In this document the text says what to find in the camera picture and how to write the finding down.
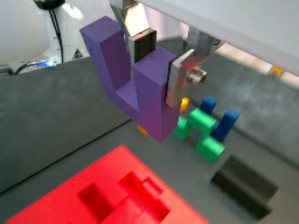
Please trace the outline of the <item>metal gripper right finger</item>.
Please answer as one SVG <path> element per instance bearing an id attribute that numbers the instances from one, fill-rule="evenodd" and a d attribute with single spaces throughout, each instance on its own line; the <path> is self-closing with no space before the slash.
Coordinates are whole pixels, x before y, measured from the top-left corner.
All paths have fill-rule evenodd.
<path id="1" fill-rule="evenodd" d="M 202 68 L 203 61 L 221 48 L 221 40 L 190 27 L 183 54 L 173 61 L 169 74 L 166 103 L 175 107 L 187 96 L 190 85 L 199 86 L 207 72 Z"/>

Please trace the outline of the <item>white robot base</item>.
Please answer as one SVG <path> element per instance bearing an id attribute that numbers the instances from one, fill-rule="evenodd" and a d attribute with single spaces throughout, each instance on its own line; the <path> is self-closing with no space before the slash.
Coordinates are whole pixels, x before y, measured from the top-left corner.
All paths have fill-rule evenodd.
<path id="1" fill-rule="evenodd" d="M 0 77 L 86 57 L 83 25 L 69 0 L 0 0 Z"/>

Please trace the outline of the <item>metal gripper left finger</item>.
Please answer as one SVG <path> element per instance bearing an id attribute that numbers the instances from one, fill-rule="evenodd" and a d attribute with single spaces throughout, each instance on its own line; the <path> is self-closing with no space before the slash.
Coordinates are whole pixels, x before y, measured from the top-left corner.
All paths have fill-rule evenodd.
<path id="1" fill-rule="evenodd" d="M 137 0 L 109 0 L 126 35 L 131 63 L 155 50 L 157 30 L 150 27 L 146 8 Z"/>

